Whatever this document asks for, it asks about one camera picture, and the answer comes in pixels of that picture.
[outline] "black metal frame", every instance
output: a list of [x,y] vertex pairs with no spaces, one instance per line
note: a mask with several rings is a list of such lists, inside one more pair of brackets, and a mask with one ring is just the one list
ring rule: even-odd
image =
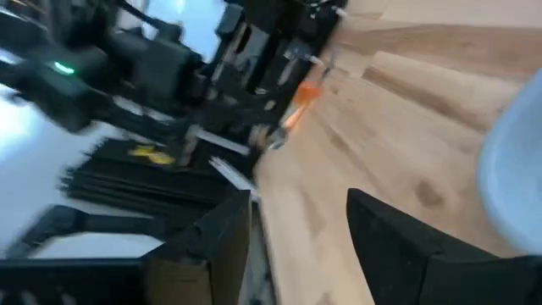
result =
[[236,305],[251,214],[250,192],[239,191],[142,258],[0,260],[3,303]]
[[[318,3],[311,0],[306,0],[306,3],[294,0],[227,1],[229,5],[223,16],[225,19],[217,29],[217,35],[221,38],[220,46],[213,62],[205,67],[207,72],[200,76],[210,76],[209,74],[214,73],[221,65],[220,69],[228,73],[222,73],[218,79],[213,80],[215,90],[246,105],[246,111],[251,112],[249,118],[257,122],[260,120],[264,123],[278,124],[290,105],[297,87],[312,67],[307,57],[320,54],[340,20],[332,7],[344,8],[346,5],[346,0],[331,0],[325,1],[314,10],[316,7],[308,5],[311,2]],[[47,42],[45,31],[33,22],[7,14],[0,14],[0,20],[5,25],[5,30],[0,35],[0,47],[12,53],[24,58],[32,50]],[[242,25],[251,30],[251,34],[247,36],[247,47],[237,55],[237,63],[221,63],[224,55],[237,43],[235,37],[246,34],[246,31],[241,31]],[[290,62],[284,57],[287,51],[301,60],[292,70],[286,83],[278,85],[280,76]],[[238,64],[248,64],[249,72],[240,72],[237,69]],[[203,81],[201,86],[191,90],[206,91],[209,85]],[[256,94],[257,89],[266,93]],[[118,93],[129,96],[144,95],[140,90],[133,92],[120,90]],[[270,100],[274,101],[275,106],[269,111],[264,110]]]

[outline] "wooden surface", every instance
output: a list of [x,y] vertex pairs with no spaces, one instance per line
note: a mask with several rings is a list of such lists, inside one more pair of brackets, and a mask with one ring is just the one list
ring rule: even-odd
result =
[[541,7],[350,0],[325,93],[257,170],[282,304],[373,303],[346,222],[350,187],[497,255],[517,254],[489,223],[476,170],[484,135],[542,67]]

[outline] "white object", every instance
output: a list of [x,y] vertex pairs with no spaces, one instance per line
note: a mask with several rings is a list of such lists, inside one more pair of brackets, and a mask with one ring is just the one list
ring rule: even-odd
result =
[[221,158],[211,157],[209,163],[235,188],[242,191],[250,191],[254,202],[260,202],[260,196],[254,186],[242,173]]
[[208,141],[209,143],[229,149],[230,151],[239,153],[243,156],[248,156],[251,153],[249,147],[225,139],[222,136],[217,136],[201,128],[196,131],[196,136],[201,140]]
[[542,70],[487,135],[478,189],[493,224],[513,245],[542,253]]
[[343,8],[339,8],[339,7],[334,6],[332,9],[342,18],[348,18],[349,17],[348,13]]
[[[134,8],[139,9],[143,13],[147,11],[151,0],[128,0],[127,3],[131,4]],[[137,26],[141,26],[141,20],[134,15],[126,12],[123,9],[119,10],[119,15],[117,16],[117,26],[120,29],[131,29]]]

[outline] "black device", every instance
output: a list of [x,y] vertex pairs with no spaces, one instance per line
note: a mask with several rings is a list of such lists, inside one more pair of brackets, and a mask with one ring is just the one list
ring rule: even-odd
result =
[[[206,64],[180,42],[181,26],[150,18],[124,0],[48,1],[41,17],[47,31],[10,20],[20,29],[25,25],[32,42],[0,36],[0,46],[6,42],[5,48],[25,57],[4,65],[0,81],[72,133],[102,121],[180,147],[181,154],[189,127],[197,125],[248,145],[255,126],[267,126],[268,136],[280,129],[310,58],[339,20],[335,8],[345,5],[346,0],[231,1],[216,29],[218,51]],[[120,8],[157,28],[157,35],[147,39],[141,28],[114,30]],[[113,96],[172,119],[134,114]]]
[[376,305],[542,303],[542,259],[498,258],[355,189],[348,225]]

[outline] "wire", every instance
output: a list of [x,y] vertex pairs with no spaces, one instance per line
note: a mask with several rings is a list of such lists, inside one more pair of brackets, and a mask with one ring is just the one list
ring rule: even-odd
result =
[[33,8],[35,9],[36,11],[40,12],[41,14],[45,14],[46,11],[45,9],[43,8],[40,8],[38,7],[37,5],[35,5],[34,3],[30,3],[30,2],[26,2],[26,1],[20,1],[20,0],[9,0],[13,3],[17,3],[19,5],[23,5],[23,6],[26,6],[26,7],[29,7],[29,8]]
[[162,24],[159,19],[150,17],[149,15],[135,8],[133,5],[127,3],[125,0],[117,0],[117,4],[126,12],[134,15],[134,17],[139,18],[144,22],[147,22],[149,25],[152,25],[155,28],[159,28]]

